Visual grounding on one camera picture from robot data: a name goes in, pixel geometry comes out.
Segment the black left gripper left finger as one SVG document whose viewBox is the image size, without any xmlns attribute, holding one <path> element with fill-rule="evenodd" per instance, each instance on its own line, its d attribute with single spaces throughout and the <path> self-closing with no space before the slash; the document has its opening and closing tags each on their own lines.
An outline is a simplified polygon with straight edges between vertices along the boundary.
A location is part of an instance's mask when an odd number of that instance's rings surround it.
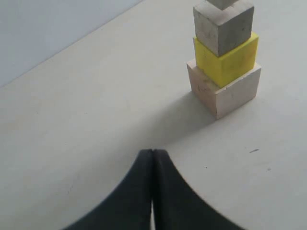
<svg viewBox="0 0 307 230">
<path fill-rule="evenodd" d="M 142 149 L 119 185 L 67 230 L 149 230 L 153 151 Z"/>
</svg>

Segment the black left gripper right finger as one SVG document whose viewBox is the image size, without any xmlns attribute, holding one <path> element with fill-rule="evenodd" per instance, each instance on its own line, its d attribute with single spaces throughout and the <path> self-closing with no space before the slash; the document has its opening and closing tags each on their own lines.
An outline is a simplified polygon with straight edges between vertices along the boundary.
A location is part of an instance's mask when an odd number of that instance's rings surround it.
<svg viewBox="0 0 307 230">
<path fill-rule="evenodd" d="M 157 230 L 241 230 L 199 197 L 164 149 L 153 150 L 153 216 Z"/>
</svg>

